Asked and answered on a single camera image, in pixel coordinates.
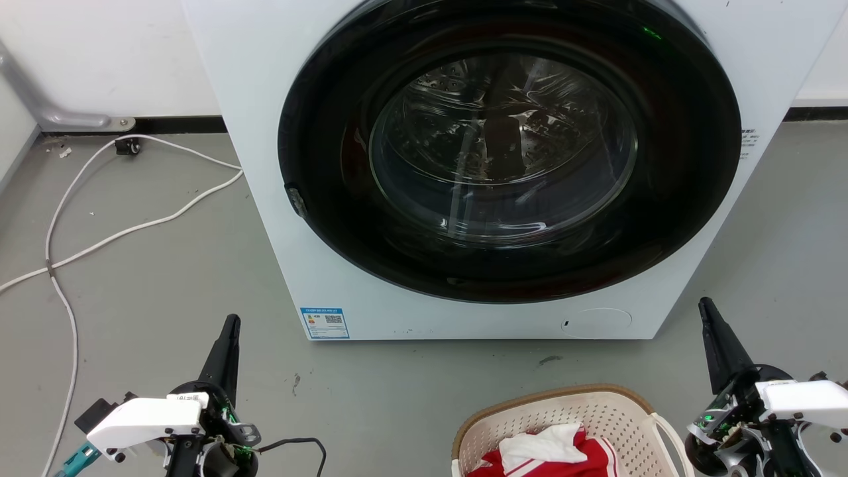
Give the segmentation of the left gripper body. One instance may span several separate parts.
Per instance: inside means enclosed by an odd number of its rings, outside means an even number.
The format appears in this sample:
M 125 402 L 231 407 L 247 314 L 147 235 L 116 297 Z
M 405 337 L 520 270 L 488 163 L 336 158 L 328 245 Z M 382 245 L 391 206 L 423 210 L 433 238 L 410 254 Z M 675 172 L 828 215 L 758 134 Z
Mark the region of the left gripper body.
M 202 398 L 199 425 L 170 433 L 166 444 L 166 476 L 255 476 L 258 458 L 252 449 L 261 441 L 255 425 L 235 411 L 237 381 L 195 380 L 172 390 L 168 398 Z

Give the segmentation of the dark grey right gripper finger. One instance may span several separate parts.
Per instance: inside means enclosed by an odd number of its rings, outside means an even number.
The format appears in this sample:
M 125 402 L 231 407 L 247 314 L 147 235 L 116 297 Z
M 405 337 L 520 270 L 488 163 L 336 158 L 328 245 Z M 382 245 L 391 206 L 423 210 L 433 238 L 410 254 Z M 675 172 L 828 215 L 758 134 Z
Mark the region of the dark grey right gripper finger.
M 754 362 L 729 323 L 721 316 L 712 298 L 700 299 L 698 311 L 702 318 L 702 338 L 711 391 L 717 396 L 737 374 L 752 368 Z

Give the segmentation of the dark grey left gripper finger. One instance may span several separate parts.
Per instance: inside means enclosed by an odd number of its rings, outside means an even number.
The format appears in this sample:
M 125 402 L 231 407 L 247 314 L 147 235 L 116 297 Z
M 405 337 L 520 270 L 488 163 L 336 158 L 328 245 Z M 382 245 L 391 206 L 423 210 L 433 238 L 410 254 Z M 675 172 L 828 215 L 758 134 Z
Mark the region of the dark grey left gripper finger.
M 237 399 L 237 374 L 239 374 L 241 317 L 229 314 L 215 339 L 199 375 L 199 381 L 214 384 L 222 390 L 230 403 Z

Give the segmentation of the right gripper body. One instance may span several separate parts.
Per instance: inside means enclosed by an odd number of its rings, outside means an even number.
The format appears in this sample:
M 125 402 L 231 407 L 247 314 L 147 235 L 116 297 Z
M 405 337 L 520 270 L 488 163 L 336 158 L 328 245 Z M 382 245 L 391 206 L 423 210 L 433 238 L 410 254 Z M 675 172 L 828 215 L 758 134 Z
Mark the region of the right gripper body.
M 765 396 L 797 380 L 762 364 L 711 364 L 708 372 L 714 398 L 684 440 L 691 466 L 708 476 L 808 475 L 804 414 L 779 417 L 776 398 Z

